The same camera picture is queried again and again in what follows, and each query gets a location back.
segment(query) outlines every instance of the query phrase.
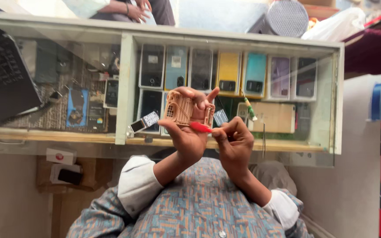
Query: shirt button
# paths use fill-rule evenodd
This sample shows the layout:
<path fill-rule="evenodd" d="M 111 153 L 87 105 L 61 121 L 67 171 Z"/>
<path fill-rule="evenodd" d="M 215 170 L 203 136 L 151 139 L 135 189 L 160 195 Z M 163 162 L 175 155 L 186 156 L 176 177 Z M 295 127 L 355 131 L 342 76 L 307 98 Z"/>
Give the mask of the shirt button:
<path fill-rule="evenodd" d="M 226 233 L 224 232 L 224 230 L 221 230 L 220 232 L 219 232 L 219 236 L 221 237 L 221 238 L 226 238 Z"/>

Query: glass display case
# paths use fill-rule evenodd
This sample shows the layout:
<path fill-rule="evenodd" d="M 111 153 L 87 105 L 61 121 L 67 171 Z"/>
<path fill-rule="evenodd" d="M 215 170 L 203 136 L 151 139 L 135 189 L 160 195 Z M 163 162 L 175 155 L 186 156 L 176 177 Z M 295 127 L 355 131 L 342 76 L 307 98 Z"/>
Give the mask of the glass display case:
<path fill-rule="evenodd" d="M 219 86 L 216 112 L 240 116 L 254 150 L 340 154 L 342 43 L 10 14 L 0 14 L 0 28 L 16 40 L 44 103 L 61 95 L 0 122 L 0 140 L 172 146 L 158 125 L 136 134 L 129 125 L 161 116 L 177 86 Z"/>

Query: laptop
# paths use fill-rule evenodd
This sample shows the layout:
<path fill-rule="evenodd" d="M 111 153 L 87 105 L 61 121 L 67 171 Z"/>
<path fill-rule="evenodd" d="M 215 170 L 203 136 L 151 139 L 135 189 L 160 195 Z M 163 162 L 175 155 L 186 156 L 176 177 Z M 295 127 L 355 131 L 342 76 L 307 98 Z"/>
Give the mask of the laptop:
<path fill-rule="evenodd" d="M 0 29 L 0 121 L 41 104 L 18 47 Z"/>

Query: white shirt cuff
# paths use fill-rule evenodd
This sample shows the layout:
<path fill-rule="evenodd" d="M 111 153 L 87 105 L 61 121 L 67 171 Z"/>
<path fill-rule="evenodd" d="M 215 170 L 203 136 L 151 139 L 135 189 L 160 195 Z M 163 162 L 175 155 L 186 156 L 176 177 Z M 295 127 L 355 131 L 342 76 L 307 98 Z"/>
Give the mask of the white shirt cuff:
<path fill-rule="evenodd" d="M 262 208 L 278 221 L 284 230 L 292 228 L 299 218 L 296 204 L 288 195 L 279 190 L 271 191 L 270 201 Z"/>
<path fill-rule="evenodd" d="M 132 156 L 121 170 L 117 196 L 132 218 L 164 188 L 154 175 L 154 165 L 145 155 Z"/>

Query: hand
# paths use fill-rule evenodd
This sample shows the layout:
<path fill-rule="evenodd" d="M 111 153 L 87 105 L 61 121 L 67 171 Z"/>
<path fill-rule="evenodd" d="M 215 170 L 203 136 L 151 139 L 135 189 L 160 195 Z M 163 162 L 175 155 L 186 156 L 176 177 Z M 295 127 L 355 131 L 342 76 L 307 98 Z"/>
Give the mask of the hand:
<path fill-rule="evenodd" d="M 152 11 L 151 4 L 149 3 L 148 0 L 135 0 L 135 2 L 140 9 L 145 10 L 146 9 L 145 4 L 146 4 L 148 6 L 147 11 Z"/>
<path fill-rule="evenodd" d="M 219 144 L 220 162 L 233 182 L 247 177 L 249 157 L 254 146 L 254 136 L 239 116 L 220 128 L 213 129 L 213 137 Z"/>
<path fill-rule="evenodd" d="M 137 22 L 140 22 L 140 20 L 146 22 L 144 17 L 149 18 L 149 16 L 145 13 L 145 10 L 149 11 L 148 8 L 140 8 L 129 3 L 126 4 L 129 7 L 129 13 L 127 14 L 128 17 L 134 19 Z"/>
<path fill-rule="evenodd" d="M 217 87 L 206 96 L 204 93 L 189 87 L 179 87 L 175 90 L 195 101 L 191 116 L 193 120 L 204 119 L 206 105 L 212 102 L 220 91 Z M 165 127 L 172 137 L 173 145 L 177 149 L 177 154 L 180 159 L 188 163 L 189 166 L 201 159 L 207 146 L 207 133 L 196 132 L 190 127 L 180 128 L 175 122 L 169 119 L 162 119 L 158 121 L 158 124 Z"/>

